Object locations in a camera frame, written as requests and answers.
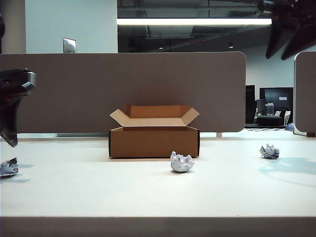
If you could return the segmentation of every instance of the ceiling light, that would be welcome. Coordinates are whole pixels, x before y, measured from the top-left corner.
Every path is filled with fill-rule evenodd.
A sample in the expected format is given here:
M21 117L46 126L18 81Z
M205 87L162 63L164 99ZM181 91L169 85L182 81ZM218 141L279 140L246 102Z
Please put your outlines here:
M257 18L120 18L118 25L190 25L190 26L240 26L240 25L270 25L271 19Z

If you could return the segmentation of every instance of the cardboard box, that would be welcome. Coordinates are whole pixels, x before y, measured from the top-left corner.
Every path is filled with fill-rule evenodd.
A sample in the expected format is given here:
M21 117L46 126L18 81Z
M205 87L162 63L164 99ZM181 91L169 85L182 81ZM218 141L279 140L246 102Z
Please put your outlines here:
M187 105L131 106L110 116L122 127L109 132L112 158L199 155L199 130L189 127L199 113Z

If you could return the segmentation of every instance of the crumpled paper ball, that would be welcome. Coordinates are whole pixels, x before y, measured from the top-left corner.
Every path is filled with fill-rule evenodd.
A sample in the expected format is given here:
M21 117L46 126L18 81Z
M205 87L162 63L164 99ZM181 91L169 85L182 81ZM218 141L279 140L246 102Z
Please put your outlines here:
M280 151L277 148L273 145L269 146L268 144L266 148L262 146L259 151L264 158L268 159L277 159L280 155Z
M15 175L19 172L19 165L17 158L4 161L0 164L0 177L7 177Z
M183 155L177 155L175 152L172 152L170 159L171 168L176 172L187 172L194 165L190 155L184 157Z

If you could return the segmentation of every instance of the wall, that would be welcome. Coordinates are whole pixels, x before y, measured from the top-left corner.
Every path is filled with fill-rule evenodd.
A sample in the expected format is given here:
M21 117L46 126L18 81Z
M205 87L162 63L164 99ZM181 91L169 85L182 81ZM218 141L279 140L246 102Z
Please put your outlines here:
M24 0L0 0L5 24L2 53L25 53L25 5Z
M259 99L260 87L293 87L294 57L281 60L284 48L272 58L266 59L267 46L258 46L241 50L247 58L246 84L256 86L256 99ZM305 51L316 51L316 45Z
M25 0L26 53L62 53L62 38L77 53L118 52L117 0Z

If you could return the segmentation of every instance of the wall plate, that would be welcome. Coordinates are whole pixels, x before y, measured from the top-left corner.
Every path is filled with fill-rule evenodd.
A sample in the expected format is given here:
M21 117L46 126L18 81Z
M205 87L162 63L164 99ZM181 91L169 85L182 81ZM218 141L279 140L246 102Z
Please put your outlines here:
M63 38L63 52L75 53L76 52L76 40Z

